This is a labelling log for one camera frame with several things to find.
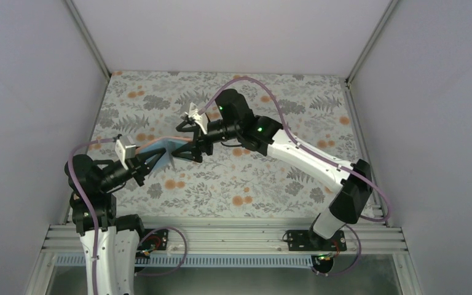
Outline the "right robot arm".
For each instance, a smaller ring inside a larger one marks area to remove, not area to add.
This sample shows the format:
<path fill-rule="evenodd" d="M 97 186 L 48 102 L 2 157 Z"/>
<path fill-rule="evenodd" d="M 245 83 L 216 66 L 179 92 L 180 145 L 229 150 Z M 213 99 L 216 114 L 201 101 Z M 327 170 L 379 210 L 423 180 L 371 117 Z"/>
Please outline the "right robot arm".
<path fill-rule="evenodd" d="M 233 88 L 221 91 L 214 102 L 221 114 L 215 121 L 200 114 L 196 105 L 190 106 L 176 129 L 191 132 L 193 139 L 173 151 L 173 157 L 200 163 L 202 155 L 212 155 L 215 143 L 237 140 L 243 148 L 286 162 L 327 185 L 336 196 L 310 227 L 308 241 L 315 250 L 325 249 L 336 231 L 359 221 L 372 194 L 367 161 L 339 159 L 300 140 L 282 123 L 255 115 Z"/>

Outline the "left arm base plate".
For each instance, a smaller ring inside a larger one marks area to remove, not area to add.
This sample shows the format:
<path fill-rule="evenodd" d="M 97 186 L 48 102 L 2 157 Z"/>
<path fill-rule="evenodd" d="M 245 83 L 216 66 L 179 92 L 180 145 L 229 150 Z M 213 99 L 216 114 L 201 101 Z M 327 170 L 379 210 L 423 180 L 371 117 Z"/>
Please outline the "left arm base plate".
<path fill-rule="evenodd" d="M 138 246 L 136 257 L 149 257 L 155 251 L 165 251 L 167 249 L 168 230 L 158 230 L 145 238 Z"/>

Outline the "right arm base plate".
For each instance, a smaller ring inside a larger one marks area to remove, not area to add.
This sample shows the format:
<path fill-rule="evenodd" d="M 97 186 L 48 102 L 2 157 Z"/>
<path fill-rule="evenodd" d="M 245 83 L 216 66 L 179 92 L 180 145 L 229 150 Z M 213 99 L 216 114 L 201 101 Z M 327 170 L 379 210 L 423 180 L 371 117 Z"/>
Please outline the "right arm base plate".
<path fill-rule="evenodd" d="M 290 251 L 346 251 L 347 244 L 342 230 L 330 239 L 324 239 L 309 230 L 287 230 L 282 236 Z"/>

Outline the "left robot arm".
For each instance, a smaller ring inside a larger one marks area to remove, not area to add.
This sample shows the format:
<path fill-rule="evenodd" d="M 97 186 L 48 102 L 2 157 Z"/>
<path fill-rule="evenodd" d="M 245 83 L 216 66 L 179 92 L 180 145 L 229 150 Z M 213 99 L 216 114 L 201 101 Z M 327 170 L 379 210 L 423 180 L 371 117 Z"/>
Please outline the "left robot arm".
<path fill-rule="evenodd" d="M 136 251 L 145 244 L 147 233 L 138 214 L 117 216 L 114 191 L 131 179 L 142 186 L 165 153 L 164 147 L 142 152 L 125 165 L 79 154 L 66 164 L 89 294 L 134 293 Z"/>

